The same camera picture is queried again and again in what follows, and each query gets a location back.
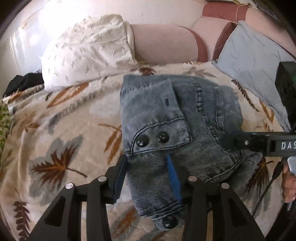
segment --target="denim jacket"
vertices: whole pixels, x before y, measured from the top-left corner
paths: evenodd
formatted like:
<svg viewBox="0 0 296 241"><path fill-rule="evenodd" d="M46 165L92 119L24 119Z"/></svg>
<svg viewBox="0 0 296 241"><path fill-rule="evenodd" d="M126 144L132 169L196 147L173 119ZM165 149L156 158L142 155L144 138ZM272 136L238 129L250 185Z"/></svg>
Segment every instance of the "denim jacket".
<svg viewBox="0 0 296 241"><path fill-rule="evenodd" d="M174 198L167 154L205 182L229 179L237 189L251 177L259 153L230 151L220 135L240 131L242 115L228 86L177 75L124 77L120 93L127 180L137 212L167 230L184 224L185 205ZM234 173L239 165L245 167ZM164 222L173 220L173 225Z"/></svg>

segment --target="pillow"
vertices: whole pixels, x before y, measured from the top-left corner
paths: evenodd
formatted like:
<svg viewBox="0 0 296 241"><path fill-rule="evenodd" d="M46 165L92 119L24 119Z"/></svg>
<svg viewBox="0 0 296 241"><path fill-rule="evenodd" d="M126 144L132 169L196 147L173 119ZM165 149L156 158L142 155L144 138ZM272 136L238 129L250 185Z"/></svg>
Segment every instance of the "pillow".
<svg viewBox="0 0 296 241"><path fill-rule="evenodd" d="M225 2L209 2L202 11L204 17L219 18L238 23L240 20L272 39L296 56L296 46L286 29L269 14L249 6Z"/></svg>
<svg viewBox="0 0 296 241"><path fill-rule="evenodd" d="M135 58L146 64L206 62L203 40L192 30L164 24L132 24Z"/></svg>
<svg viewBox="0 0 296 241"><path fill-rule="evenodd" d="M46 48L41 61L49 92L138 67L132 29L120 15L77 23Z"/></svg>
<svg viewBox="0 0 296 241"><path fill-rule="evenodd" d="M208 59L214 60L219 57L235 27L235 24L224 19L201 17L191 29L205 42Z"/></svg>
<svg viewBox="0 0 296 241"><path fill-rule="evenodd" d="M295 61L281 46L240 21L214 65L268 104L285 131L290 125L275 87L281 61Z"/></svg>
<svg viewBox="0 0 296 241"><path fill-rule="evenodd" d="M272 39L296 56L296 46L287 30L270 15L260 10L249 8L246 13L246 22L250 27Z"/></svg>

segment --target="human hand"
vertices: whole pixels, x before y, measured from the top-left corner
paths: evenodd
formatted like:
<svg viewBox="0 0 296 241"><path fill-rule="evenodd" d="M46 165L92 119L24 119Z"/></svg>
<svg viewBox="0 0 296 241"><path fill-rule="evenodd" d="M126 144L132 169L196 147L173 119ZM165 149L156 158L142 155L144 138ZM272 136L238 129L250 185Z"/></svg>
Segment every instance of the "human hand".
<svg viewBox="0 0 296 241"><path fill-rule="evenodd" d="M284 162L282 178L283 200L286 203L292 202L296 198L296 176L289 171L289 165L286 161Z"/></svg>

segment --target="black button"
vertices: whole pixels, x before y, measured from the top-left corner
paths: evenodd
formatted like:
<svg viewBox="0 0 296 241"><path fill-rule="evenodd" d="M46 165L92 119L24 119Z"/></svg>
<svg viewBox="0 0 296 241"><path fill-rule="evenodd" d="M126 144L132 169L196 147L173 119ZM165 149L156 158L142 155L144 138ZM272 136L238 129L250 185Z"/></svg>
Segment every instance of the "black button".
<svg viewBox="0 0 296 241"><path fill-rule="evenodd" d="M174 216L166 216L162 223L166 229L173 229L178 225L178 220Z"/></svg>
<svg viewBox="0 0 296 241"><path fill-rule="evenodd" d="M148 143L149 143L149 138L146 135L139 135L136 138L136 144L138 147L145 147L148 145Z"/></svg>
<svg viewBox="0 0 296 241"><path fill-rule="evenodd" d="M161 143L167 143L170 137L168 136L167 132L160 131L156 134L156 139Z"/></svg>

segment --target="white pillow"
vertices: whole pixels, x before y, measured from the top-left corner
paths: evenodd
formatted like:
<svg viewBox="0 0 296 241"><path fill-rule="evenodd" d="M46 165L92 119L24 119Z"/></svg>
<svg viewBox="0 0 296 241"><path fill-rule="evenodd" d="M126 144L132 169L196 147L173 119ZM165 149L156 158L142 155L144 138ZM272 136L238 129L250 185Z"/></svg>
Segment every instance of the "white pillow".
<svg viewBox="0 0 296 241"><path fill-rule="evenodd" d="M132 29L120 15L77 23L46 48L41 61L46 91L138 68Z"/></svg>

